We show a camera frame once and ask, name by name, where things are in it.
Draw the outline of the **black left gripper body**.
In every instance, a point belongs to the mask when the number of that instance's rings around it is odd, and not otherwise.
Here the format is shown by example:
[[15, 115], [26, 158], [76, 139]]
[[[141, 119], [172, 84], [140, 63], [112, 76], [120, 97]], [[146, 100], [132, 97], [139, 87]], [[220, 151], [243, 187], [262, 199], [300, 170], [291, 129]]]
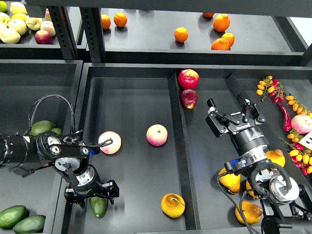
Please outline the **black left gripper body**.
[[86, 199], [98, 196], [107, 199], [108, 196], [112, 195], [115, 195], [115, 198], [119, 197], [119, 187], [114, 180], [109, 180], [106, 183], [95, 180], [81, 187], [67, 186], [64, 192], [67, 201], [73, 201], [74, 197]]

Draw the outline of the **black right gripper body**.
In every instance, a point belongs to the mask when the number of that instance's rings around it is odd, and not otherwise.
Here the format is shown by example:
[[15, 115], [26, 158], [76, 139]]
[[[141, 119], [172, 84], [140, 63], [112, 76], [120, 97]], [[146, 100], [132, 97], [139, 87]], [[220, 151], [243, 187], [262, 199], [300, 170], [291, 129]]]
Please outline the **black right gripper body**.
[[231, 114], [234, 123], [229, 122], [228, 131], [231, 141], [240, 156], [244, 156], [254, 148], [264, 149], [268, 146], [268, 141], [260, 130], [259, 126], [266, 122], [263, 115], [258, 117], [249, 117], [244, 122], [245, 115], [237, 112]]

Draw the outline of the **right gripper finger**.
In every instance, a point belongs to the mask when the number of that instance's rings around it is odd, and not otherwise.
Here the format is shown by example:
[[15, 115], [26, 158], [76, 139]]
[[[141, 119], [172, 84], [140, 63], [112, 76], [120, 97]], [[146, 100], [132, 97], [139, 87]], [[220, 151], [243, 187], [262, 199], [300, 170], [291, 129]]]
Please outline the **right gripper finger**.
[[216, 137], [221, 137], [225, 133], [237, 134], [236, 127], [239, 125], [239, 120], [229, 114], [222, 113], [216, 107], [212, 98], [207, 100], [208, 116], [206, 122]]
[[235, 97], [239, 105], [242, 107], [242, 120], [244, 123], [248, 123], [251, 120], [253, 120], [255, 124], [263, 124], [266, 122], [264, 115], [258, 110], [257, 104], [252, 102], [247, 94], [244, 92], [238, 92]]

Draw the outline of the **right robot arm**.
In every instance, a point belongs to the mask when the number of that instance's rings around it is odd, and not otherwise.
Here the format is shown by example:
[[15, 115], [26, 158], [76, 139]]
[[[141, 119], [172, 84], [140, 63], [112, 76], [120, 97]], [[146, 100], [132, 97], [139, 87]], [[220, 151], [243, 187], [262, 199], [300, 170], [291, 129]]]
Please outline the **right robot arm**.
[[229, 134], [239, 155], [224, 164], [225, 172], [217, 176], [243, 175], [251, 191], [259, 197], [264, 214], [261, 222], [263, 234], [310, 234], [312, 232], [312, 201], [305, 187], [297, 184], [286, 170], [267, 158], [268, 141], [260, 130], [265, 117], [257, 104], [248, 96], [236, 96], [242, 110], [224, 114], [212, 98], [206, 122], [216, 137]]

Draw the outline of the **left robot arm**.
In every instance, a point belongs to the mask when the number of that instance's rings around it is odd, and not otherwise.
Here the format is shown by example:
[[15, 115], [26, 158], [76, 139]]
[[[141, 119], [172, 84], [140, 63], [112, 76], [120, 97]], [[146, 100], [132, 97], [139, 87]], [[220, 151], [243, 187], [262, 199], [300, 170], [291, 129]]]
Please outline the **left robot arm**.
[[29, 111], [28, 129], [23, 135], [0, 136], [0, 166], [26, 177], [46, 166], [53, 166], [57, 173], [68, 182], [64, 196], [69, 204], [84, 207], [86, 198], [106, 198], [111, 204], [119, 197], [119, 187], [114, 180], [103, 183], [96, 168], [89, 164], [91, 153], [99, 153], [100, 148], [111, 145], [112, 139], [102, 143], [85, 143], [83, 131], [75, 130], [73, 106], [69, 105], [71, 128], [67, 135], [46, 131], [30, 136], [35, 114], [39, 105], [50, 95], [37, 100]]

